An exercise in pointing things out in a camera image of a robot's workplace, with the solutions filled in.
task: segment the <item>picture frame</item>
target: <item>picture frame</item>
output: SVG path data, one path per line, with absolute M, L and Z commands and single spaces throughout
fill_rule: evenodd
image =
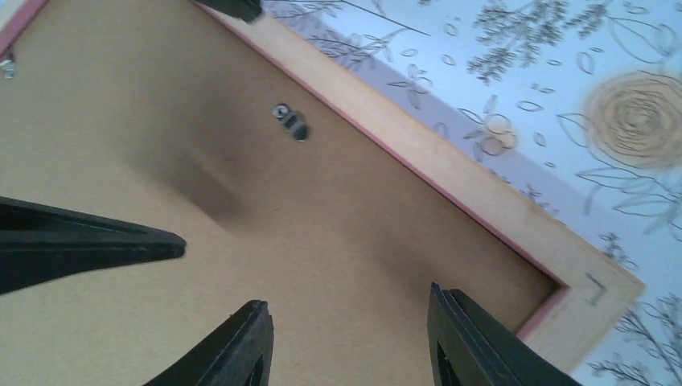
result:
M 635 276 L 283 23 L 265 15 L 250 25 L 195 4 L 560 285 L 516 332 L 558 369 L 574 370 L 643 292 Z

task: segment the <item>metal clip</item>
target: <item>metal clip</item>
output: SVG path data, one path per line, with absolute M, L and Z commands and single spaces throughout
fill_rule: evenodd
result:
M 0 56 L 0 70 L 2 70 L 5 79 L 12 79 L 17 75 L 17 64 L 14 61 L 14 54 L 11 50 L 5 55 Z
M 304 142 L 310 136 L 310 127 L 304 122 L 301 114 L 293 111 L 288 105 L 281 103 L 275 106 L 273 115 L 296 141 Z

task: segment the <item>floral wallpaper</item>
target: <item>floral wallpaper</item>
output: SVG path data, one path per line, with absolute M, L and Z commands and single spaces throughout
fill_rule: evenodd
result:
M 682 386 L 681 1 L 264 4 L 647 284 L 576 380 Z

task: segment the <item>leaf print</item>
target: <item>leaf print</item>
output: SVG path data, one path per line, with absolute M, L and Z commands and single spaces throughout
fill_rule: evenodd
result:
M 384 0 L 372 0 L 372 3 L 376 7 L 376 10 L 381 14 L 381 16 L 386 16 L 386 12 L 384 12 L 384 7 L 381 5 L 381 3 L 384 2 Z
M 417 110 L 421 110 L 421 102 L 419 101 L 419 94 L 416 91 L 410 89 L 407 90 L 407 99 L 409 103 Z
M 522 109 L 523 111 L 528 111 L 529 113 L 537 113 L 538 111 L 544 110 L 544 108 L 535 102 L 531 101 L 519 101 L 516 107 Z
M 362 42 L 362 36 L 360 36 L 358 34 L 350 34 L 348 36 L 347 41 L 348 41 L 349 45 L 351 45 L 353 47 L 359 47 L 360 43 Z
M 543 94 L 554 94 L 554 88 L 540 88 L 540 85 L 537 83 L 531 84 L 531 88 L 533 90 L 542 92 Z
M 384 47 L 383 53 L 384 53 L 384 58 L 386 58 L 386 60 L 389 63 L 392 63 L 393 62 L 393 53 L 391 52 L 391 49 L 388 48 L 388 46 L 386 46 L 386 47 Z
M 508 179 L 507 177 L 504 177 L 503 175 L 497 174 L 496 171 L 494 171 L 494 170 L 492 170 L 492 169 L 488 169 L 488 171 L 490 171 L 495 177 L 497 177 L 497 178 L 503 180 L 505 183 L 508 183 L 508 184 L 510 184 L 510 185 L 512 184 L 512 181 L 509 181 L 509 179 Z
M 418 94 L 426 94 L 429 92 L 428 88 L 433 87 L 433 81 L 428 78 L 418 78 L 414 83 L 413 83 L 413 89 L 416 93 Z
M 291 9 L 295 10 L 296 12 L 301 13 L 301 14 L 306 13 L 306 10 L 302 6 L 299 6 L 298 4 L 292 4 Z
M 404 51 L 401 52 L 401 55 L 406 57 L 406 58 L 412 58 L 413 56 L 417 56 L 419 51 L 415 50 L 414 48 L 408 48 Z
M 602 185 L 621 189 L 627 181 L 640 177 L 631 171 L 618 167 L 600 167 L 598 169 L 585 170 L 576 173 L 577 177 Z
M 571 142 L 580 147 L 587 147 L 586 128 L 580 123 L 587 119 L 582 114 L 561 114 L 557 115 L 557 120 Z
M 682 212 L 679 212 L 670 221 L 670 232 L 678 241 L 682 241 Z
M 628 14 L 648 14 L 649 10 L 641 6 L 631 6 L 627 9 Z
M 478 162 L 483 161 L 483 148 L 481 147 L 481 144 L 478 142 L 474 144 L 474 158 Z
M 628 18 L 609 18 L 609 21 L 610 32 L 616 43 L 630 56 L 644 63 L 660 63 L 669 56 L 670 43 L 677 45 L 677 35 L 664 24 L 654 27 Z M 668 45 L 661 47 L 664 41 Z
M 472 139 L 472 138 L 478 138 L 483 135 L 483 130 L 476 130 L 472 131 L 471 133 L 468 133 L 462 139 Z
M 450 139 L 450 133 L 448 131 L 448 127 L 443 122 L 438 122 L 436 125 L 434 125 L 433 131 L 441 134 L 445 139 Z
M 533 141 L 539 146 L 547 147 L 547 140 L 545 140 L 544 135 L 540 133 L 533 134 Z
M 623 193 L 628 195 L 641 195 L 654 191 L 658 183 L 649 177 L 638 177 L 627 180 L 620 188 Z
M 454 66 L 454 65 L 456 65 L 454 59 L 453 59 L 452 56 L 450 56 L 450 55 L 443 54 L 443 55 L 441 56 L 441 61 L 442 61 L 443 63 L 447 64 L 448 66 Z
M 594 74 L 594 58 L 587 52 L 579 52 L 576 58 L 577 67 L 588 75 Z
M 682 193 L 682 175 L 676 173 L 674 166 L 666 167 L 661 171 L 660 182 L 670 191 Z
M 357 59 L 351 60 L 351 63 L 347 65 L 347 69 L 353 72 L 356 72 L 360 70 L 361 62 Z
M 504 144 L 497 138 L 489 137 L 483 140 L 481 149 L 483 150 L 483 153 L 495 157 L 504 152 Z
M 469 118 L 475 123 L 478 123 L 479 125 L 483 124 L 483 118 L 479 117 L 477 113 L 474 113 L 473 111 L 469 111 L 467 109 L 458 109 L 460 113 L 464 114 L 465 117 Z
M 641 195 L 615 205 L 614 209 L 626 215 L 658 217 L 668 213 L 674 204 L 662 195 Z
M 483 113 L 492 114 L 495 109 L 497 109 L 497 95 L 492 94 L 488 99 L 488 102 L 486 102 L 486 105 L 483 106 Z
M 409 87 L 410 83 L 409 82 L 391 82 L 388 85 L 393 86 L 393 87 Z
M 675 30 L 666 26 L 665 24 L 660 24 L 658 26 L 658 31 L 656 32 L 656 45 L 658 46 L 661 53 L 665 56 L 670 57 L 675 55 L 678 49 L 680 49 L 679 38 Z
M 568 2 L 525 1 L 518 6 L 508 3 L 488 1 L 473 23 L 481 31 L 476 41 L 489 49 L 467 61 L 467 70 L 486 85 L 491 80 L 502 80 L 508 68 L 536 64 L 544 47 L 556 46 L 564 39 L 562 24 L 567 19 Z
M 407 67 L 407 75 L 409 75 L 410 78 L 414 79 L 419 76 L 419 67 L 417 67 L 414 64 L 410 64 Z
M 445 25 L 443 26 L 443 30 L 450 36 L 459 35 L 459 30 L 457 29 L 457 27 L 453 26 L 450 23 L 445 23 Z

